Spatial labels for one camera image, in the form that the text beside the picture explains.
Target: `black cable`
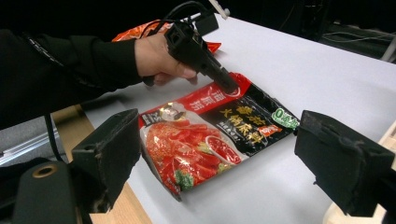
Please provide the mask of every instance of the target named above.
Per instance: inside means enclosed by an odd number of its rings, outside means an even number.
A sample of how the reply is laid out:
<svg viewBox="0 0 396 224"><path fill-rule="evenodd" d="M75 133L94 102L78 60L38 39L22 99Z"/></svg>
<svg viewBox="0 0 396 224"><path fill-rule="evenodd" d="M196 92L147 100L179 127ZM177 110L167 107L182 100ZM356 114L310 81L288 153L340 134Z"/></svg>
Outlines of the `black cable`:
<svg viewBox="0 0 396 224"><path fill-rule="evenodd" d="M166 20L172 19L178 12L180 12L182 9L186 8L186 7L198 7L200 9L200 12L204 12L206 11L205 6L200 3L200 2L196 2L196 1L188 1L185 2L183 4L178 5L177 7L174 7L158 24L158 26L155 28L155 30L153 31L153 34L157 34L161 27L163 27L163 25L165 24Z"/></svg>
<svg viewBox="0 0 396 224"><path fill-rule="evenodd" d="M52 148L52 152L55 155L56 160L64 161L61 157L61 154L59 154L58 147L56 146L55 135L53 134L52 119L50 117L50 114L44 115L44 119L46 120L47 132L49 134L49 143L50 143L50 147Z"/></svg>

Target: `wooden surface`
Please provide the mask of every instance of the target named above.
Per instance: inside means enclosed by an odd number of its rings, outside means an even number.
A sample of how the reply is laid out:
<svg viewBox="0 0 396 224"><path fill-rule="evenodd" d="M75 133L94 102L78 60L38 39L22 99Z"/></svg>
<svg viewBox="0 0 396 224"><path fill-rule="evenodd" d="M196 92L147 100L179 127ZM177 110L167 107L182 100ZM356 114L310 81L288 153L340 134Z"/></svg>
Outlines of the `wooden surface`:
<svg viewBox="0 0 396 224"><path fill-rule="evenodd" d="M73 105L52 114L56 128L62 140L67 158L71 161L71 150L80 143L93 127L79 105ZM94 224L150 224L151 220L137 200L134 192L125 183L116 200L114 208L106 214L91 214Z"/></svg>
<svg viewBox="0 0 396 224"><path fill-rule="evenodd" d="M396 153L396 121L389 127L378 144ZM392 169L396 170L396 161L393 161ZM323 224L381 224L385 213L385 209L378 205L373 217L351 217L344 215L341 208L332 203L323 218Z"/></svg>

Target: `green label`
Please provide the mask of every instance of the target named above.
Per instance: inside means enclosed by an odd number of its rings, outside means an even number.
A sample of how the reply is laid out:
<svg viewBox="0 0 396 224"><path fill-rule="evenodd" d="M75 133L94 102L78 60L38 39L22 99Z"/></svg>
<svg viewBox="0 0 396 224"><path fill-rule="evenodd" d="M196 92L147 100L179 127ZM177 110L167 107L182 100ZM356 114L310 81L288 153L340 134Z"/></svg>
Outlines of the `green label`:
<svg viewBox="0 0 396 224"><path fill-rule="evenodd" d="M300 122L296 118L286 113L282 108L278 108L271 117L276 123L293 130L300 125Z"/></svg>

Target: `cable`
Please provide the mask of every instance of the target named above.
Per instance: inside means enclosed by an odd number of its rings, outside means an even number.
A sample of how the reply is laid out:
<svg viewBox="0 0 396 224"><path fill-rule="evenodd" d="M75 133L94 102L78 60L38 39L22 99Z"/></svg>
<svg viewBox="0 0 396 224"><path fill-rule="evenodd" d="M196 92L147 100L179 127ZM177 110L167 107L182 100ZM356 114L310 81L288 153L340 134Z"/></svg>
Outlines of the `cable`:
<svg viewBox="0 0 396 224"><path fill-rule="evenodd" d="M153 30L152 34L155 35L157 34L161 27L165 24L165 22L169 19L172 19L178 12L180 12L182 9L186 7L198 7L200 9L200 12L202 13L203 11L206 11L206 8L204 7L203 4L195 1L188 1L183 4L178 5L177 7L174 7L158 24L158 26Z"/></svg>
<svg viewBox="0 0 396 224"><path fill-rule="evenodd" d="M47 132L49 134L49 143L52 148L52 152L55 155L56 160L64 161L61 157L61 154L59 154L58 147L56 146L55 135L53 134L52 119L50 117L50 114L44 115L44 119L46 121Z"/></svg>
<svg viewBox="0 0 396 224"><path fill-rule="evenodd" d="M322 38L327 39L327 40L332 41L332 42L336 42L336 43L350 43L350 42L356 42L356 41L362 41L362 40L369 40L369 39L377 39L377 40L382 40L382 41L388 41L388 42L390 42L390 40L381 39L381 37L385 37L385 36L389 36L389 35L395 35L395 34L396 34L396 32L393 32L393 33L390 33L390 34L378 35L378 36L372 36L372 37L354 35L354 36L362 37L362 38L353 39L353 40L334 40L334 39L331 39L331 38L329 38L329 37L325 37L325 35L353 35L353 34L351 34L351 33L345 33L345 32L334 32L334 33L327 33L327 34L324 34Z"/></svg>

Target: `food package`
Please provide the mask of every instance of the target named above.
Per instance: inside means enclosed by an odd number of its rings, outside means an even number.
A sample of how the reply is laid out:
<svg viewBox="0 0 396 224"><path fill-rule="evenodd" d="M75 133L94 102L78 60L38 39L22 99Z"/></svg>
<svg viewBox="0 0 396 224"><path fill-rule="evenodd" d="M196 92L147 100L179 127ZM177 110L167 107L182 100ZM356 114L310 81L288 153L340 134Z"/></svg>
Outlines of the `food package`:
<svg viewBox="0 0 396 224"><path fill-rule="evenodd" d="M198 186L293 133L300 121L245 76L232 94L212 82L139 115L142 155L181 201Z"/></svg>

